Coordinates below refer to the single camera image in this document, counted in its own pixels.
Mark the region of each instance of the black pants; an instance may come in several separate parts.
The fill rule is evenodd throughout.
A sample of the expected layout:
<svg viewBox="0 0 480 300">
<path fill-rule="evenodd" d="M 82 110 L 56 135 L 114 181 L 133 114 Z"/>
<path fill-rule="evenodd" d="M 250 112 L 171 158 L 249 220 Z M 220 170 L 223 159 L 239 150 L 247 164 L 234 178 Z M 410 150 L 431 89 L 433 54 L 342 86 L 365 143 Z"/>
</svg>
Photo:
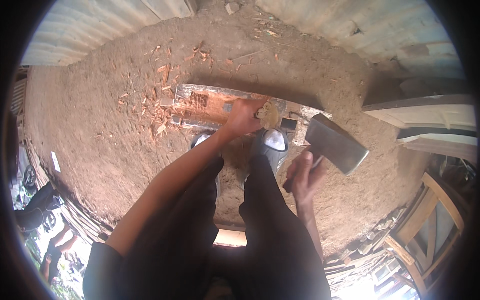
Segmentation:
<svg viewBox="0 0 480 300">
<path fill-rule="evenodd" d="M 147 221 L 120 268 L 123 296 L 201 299 L 212 276 L 222 276 L 237 299 L 330 299 L 312 239 L 285 204 L 267 158 L 256 156 L 249 164 L 239 207 L 247 246 L 212 247 L 219 157 L 177 201 Z"/>
</svg>

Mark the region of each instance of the hand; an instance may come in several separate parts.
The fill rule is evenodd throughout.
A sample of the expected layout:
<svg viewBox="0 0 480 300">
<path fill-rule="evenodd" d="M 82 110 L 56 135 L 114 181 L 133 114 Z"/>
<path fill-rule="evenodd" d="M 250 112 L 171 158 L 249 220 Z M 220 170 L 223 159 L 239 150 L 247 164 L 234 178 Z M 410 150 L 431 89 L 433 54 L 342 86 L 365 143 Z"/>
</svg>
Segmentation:
<svg viewBox="0 0 480 300">
<path fill-rule="evenodd" d="M 233 103 L 225 128 L 231 133 L 232 138 L 259 130 L 260 119 L 255 118 L 255 113 L 266 100 L 237 99 Z"/>
<path fill-rule="evenodd" d="M 299 205 L 312 203 L 313 194 L 326 175 L 325 158 L 322 158 L 319 165 L 310 173 L 312 164 L 313 154 L 306 148 L 288 167 L 287 178 L 293 179 L 292 193 L 297 208 Z"/>
</svg>

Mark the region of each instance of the dirt floor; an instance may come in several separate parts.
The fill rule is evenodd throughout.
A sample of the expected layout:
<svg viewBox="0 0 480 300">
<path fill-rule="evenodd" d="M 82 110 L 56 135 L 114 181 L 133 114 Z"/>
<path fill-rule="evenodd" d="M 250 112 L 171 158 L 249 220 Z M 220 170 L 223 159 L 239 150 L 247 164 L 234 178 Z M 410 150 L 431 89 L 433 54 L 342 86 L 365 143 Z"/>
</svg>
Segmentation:
<svg viewBox="0 0 480 300">
<path fill-rule="evenodd" d="M 25 130 L 42 165 L 98 219 L 115 226 L 149 181 L 188 150 L 194 133 L 170 126 L 168 135 L 154 137 L 154 143 L 148 128 L 152 126 L 155 133 L 159 125 L 151 124 L 154 107 L 149 100 L 141 116 L 142 93 L 153 96 L 152 88 L 162 81 L 162 73 L 156 70 L 169 63 L 168 85 L 173 91 L 176 83 L 215 85 L 323 108 L 370 150 L 349 177 L 330 165 L 315 196 L 324 253 L 341 250 L 412 199 L 428 155 L 397 146 L 397 128 L 361 112 L 367 87 L 376 75 L 367 61 L 324 39 L 302 35 L 292 26 L 252 19 L 269 16 L 251 3 L 228 15 L 222 2 L 212 1 L 194 17 L 163 21 L 115 39 L 68 67 L 32 67 Z M 210 51 L 211 68 L 209 60 L 202 61 L 198 54 L 185 61 L 200 42 L 201 50 Z M 160 49 L 152 52 L 157 46 Z M 251 59 L 235 60 L 273 46 Z M 157 96 L 168 96 L 159 85 L 155 88 Z M 120 104 L 118 97 L 125 93 L 128 96 Z M 242 225 L 238 206 L 243 192 L 236 177 L 245 158 L 232 153 L 239 147 L 247 152 L 248 146 L 249 138 L 244 137 L 222 151 L 226 166 L 215 214 L 218 223 Z M 61 173 L 54 170 L 51 151 Z M 300 151 L 300 147 L 291 148 L 277 175 L 279 184 Z M 284 197 L 295 212 L 292 196 L 284 193 Z"/>
</svg>

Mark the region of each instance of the corrugated metal sheet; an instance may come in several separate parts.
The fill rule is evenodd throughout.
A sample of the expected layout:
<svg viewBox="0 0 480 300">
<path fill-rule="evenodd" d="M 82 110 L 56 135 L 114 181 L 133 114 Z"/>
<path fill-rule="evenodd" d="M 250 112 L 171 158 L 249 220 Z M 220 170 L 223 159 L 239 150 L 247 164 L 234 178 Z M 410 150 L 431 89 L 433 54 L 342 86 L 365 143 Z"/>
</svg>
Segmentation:
<svg viewBox="0 0 480 300">
<path fill-rule="evenodd" d="M 18 112 L 24 105 L 26 89 L 27 89 L 26 78 L 15 82 L 15 86 L 13 87 L 12 105 L 10 106 L 10 110 L 15 116 L 18 115 Z"/>
<path fill-rule="evenodd" d="M 66 66 L 120 36 L 173 17 L 191 0 L 57 0 L 35 32 L 22 65 Z"/>
<path fill-rule="evenodd" d="M 455 48 L 424 0 L 257 0 L 300 31 L 417 76 L 464 78 Z"/>
</svg>

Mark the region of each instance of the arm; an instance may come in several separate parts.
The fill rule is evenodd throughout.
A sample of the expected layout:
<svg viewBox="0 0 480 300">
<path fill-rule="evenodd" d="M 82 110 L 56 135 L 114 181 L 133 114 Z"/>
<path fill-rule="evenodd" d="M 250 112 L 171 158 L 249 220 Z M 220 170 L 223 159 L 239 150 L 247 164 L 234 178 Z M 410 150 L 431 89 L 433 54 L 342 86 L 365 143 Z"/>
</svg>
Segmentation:
<svg viewBox="0 0 480 300">
<path fill-rule="evenodd" d="M 315 214 L 313 213 L 313 195 L 325 177 L 326 167 L 325 160 L 322 159 L 317 168 L 310 173 L 312 161 L 313 155 L 307 148 L 292 161 L 292 165 L 287 171 L 287 178 L 293 179 L 292 193 L 297 206 L 298 218 L 307 228 L 323 263 L 324 254 L 315 221 Z"/>
<path fill-rule="evenodd" d="M 45 280 L 48 281 L 48 272 L 50 270 L 50 263 L 52 262 L 52 257 L 50 254 L 45 254 L 45 264 L 43 269 L 40 268 L 40 273 L 45 277 Z"/>
<path fill-rule="evenodd" d="M 183 191 L 225 144 L 261 128 L 260 120 L 253 115 L 264 103 L 264 100 L 237 99 L 227 123 L 204 142 L 165 167 L 120 220 L 105 244 L 125 256 L 145 221 Z"/>
</svg>

